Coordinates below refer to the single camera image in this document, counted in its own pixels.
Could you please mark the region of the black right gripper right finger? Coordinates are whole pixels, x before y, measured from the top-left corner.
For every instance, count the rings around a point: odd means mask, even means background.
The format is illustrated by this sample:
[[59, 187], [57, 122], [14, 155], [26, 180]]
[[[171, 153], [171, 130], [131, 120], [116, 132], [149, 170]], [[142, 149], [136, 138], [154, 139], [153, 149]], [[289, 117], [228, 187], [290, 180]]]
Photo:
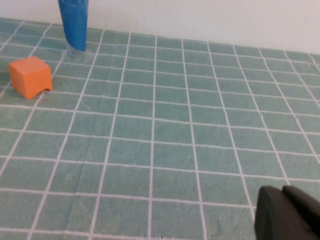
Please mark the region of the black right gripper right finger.
[[320, 202], [293, 185], [283, 186], [282, 192], [310, 227], [311, 232], [320, 239]]

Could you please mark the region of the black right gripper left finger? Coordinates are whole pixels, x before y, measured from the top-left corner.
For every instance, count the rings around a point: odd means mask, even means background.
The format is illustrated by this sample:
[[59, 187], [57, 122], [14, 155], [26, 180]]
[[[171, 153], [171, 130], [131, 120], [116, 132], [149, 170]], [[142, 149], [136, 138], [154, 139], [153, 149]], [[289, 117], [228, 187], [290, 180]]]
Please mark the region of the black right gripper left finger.
[[258, 240], [315, 239], [282, 189], [268, 185], [260, 187], [258, 192], [254, 231]]

